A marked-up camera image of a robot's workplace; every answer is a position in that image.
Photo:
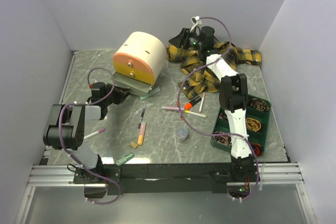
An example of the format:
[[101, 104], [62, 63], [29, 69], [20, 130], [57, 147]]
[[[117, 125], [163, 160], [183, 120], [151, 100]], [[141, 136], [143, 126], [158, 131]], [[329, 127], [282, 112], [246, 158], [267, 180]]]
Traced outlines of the pink top drawer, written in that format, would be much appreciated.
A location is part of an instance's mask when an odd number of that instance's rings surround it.
[[132, 68], [135, 68], [141, 71], [152, 71], [150, 66], [145, 61], [143, 61], [142, 59], [136, 56], [132, 56], [132, 55], [125, 54], [125, 53], [120, 53], [120, 52], [115, 53], [113, 55], [113, 62], [121, 63], [122, 65], [126, 65], [127, 67], [129, 66], [128, 63], [131, 63]]

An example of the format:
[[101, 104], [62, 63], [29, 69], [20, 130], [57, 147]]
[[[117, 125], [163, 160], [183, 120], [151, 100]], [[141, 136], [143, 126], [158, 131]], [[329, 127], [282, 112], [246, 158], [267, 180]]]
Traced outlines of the white pen pink cap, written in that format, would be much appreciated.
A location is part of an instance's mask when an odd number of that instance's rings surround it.
[[86, 135], [83, 139], [84, 139], [84, 140], [87, 140], [87, 139], [89, 139], [89, 138], [92, 138], [92, 137], [94, 137], [94, 136], [100, 134], [100, 133], [103, 133], [104, 131], [105, 131], [105, 128], [102, 128], [102, 129], [100, 129], [100, 130], [98, 130], [98, 131], [95, 131], [95, 132], [93, 132], [93, 133], [90, 133], [90, 134]]

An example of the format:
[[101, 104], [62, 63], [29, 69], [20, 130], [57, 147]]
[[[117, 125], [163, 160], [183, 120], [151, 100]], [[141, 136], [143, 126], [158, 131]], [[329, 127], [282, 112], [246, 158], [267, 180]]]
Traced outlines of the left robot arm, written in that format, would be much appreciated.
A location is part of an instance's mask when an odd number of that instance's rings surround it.
[[75, 174], [85, 182], [100, 183], [107, 181], [101, 157], [84, 146], [86, 111], [97, 109], [91, 120], [103, 120], [108, 106], [119, 105], [128, 97], [130, 89], [117, 87], [110, 83], [96, 82], [90, 85], [91, 96], [88, 104], [54, 104], [46, 123], [43, 142], [55, 150], [63, 150], [76, 163]]

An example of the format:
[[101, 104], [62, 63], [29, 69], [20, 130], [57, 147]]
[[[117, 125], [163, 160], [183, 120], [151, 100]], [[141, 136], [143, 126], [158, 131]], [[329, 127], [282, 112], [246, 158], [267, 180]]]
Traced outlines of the cream round drawer organizer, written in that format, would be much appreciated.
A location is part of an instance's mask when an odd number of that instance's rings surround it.
[[136, 56], [145, 61], [152, 69], [155, 82], [167, 58], [164, 44], [155, 36], [141, 31], [131, 33], [115, 53], [117, 52]]

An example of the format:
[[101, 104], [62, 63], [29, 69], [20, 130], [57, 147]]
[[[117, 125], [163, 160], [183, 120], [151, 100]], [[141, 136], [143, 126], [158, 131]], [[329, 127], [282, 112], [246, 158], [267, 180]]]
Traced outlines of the small tan eraser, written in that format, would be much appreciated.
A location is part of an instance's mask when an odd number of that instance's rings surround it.
[[135, 142], [131, 142], [130, 143], [130, 146], [133, 148], [133, 149], [136, 149], [138, 147], [138, 144], [135, 143]]

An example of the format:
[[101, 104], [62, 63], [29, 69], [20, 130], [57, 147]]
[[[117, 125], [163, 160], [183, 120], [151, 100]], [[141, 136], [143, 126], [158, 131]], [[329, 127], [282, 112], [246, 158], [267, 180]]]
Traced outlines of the yellow drawer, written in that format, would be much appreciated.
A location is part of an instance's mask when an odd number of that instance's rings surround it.
[[128, 66], [128, 64], [123, 64], [119, 62], [114, 62], [113, 63], [114, 69], [116, 72], [133, 78], [135, 80], [142, 81], [144, 83], [148, 84], [154, 84], [155, 83], [155, 77], [152, 72], [152, 69], [149, 68], [148, 66], [140, 65], [140, 67], [136, 67], [133, 65], [132, 67]]

